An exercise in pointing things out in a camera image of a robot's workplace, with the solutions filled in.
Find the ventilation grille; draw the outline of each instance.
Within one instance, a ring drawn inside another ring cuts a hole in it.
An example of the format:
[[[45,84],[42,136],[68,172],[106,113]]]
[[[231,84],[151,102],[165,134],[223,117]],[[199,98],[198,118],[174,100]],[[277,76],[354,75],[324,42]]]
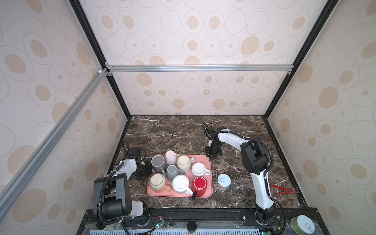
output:
[[[180,229],[167,231],[154,231],[152,235],[190,235],[188,231],[181,231]],[[132,230],[130,235],[146,232],[146,229]],[[103,230],[91,230],[90,235],[125,235],[124,230],[116,229],[113,232],[106,232]],[[198,229],[193,235],[260,235],[259,229]]]

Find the black knob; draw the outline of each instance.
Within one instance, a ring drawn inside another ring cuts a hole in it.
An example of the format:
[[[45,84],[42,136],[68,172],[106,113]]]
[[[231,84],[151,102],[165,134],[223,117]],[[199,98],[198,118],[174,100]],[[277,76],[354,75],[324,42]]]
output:
[[[194,233],[197,230],[197,224],[196,224],[196,222],[193,221],[193,220],[189,221],[188,224],[187,224],[187,230],[191,234]]]

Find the gray mug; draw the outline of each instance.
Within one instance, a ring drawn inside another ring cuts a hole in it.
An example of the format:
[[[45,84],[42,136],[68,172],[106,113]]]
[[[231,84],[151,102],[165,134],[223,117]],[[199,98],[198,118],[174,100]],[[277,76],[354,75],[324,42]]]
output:
[[[166,176],[167,165],[163,156],[155,155],[152,158],[152,166],[155,170],[155,173],[162,173],[164,176]]]
[[[175,178],[175,176],[179,175],[179,174],[185,174],[185,171],[183,170],[180,170],[177,166],[175,165],[169,165],[168,168],[167,168],[167,172],[166,172],[166,177],[169,181],[172,182],[172,180]]]

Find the jar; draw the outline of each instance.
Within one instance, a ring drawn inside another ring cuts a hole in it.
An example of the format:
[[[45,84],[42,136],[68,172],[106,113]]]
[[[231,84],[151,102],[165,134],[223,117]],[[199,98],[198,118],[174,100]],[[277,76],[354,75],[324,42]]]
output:
[[[226,190],[231,184],[231,178],[226,174],[220,174],[217,179],[217,187],[219,190]]]

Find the red mug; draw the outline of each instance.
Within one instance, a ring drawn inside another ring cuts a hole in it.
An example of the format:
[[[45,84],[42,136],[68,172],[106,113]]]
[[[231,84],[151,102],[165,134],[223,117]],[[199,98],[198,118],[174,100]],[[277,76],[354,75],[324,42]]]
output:
[[[204,177],[198,176],[193,179],[192,191],[193,192],[197,191],[196,196],[198,197],[203,196],[206,192],[207,187],[208,187],[208,182]]]

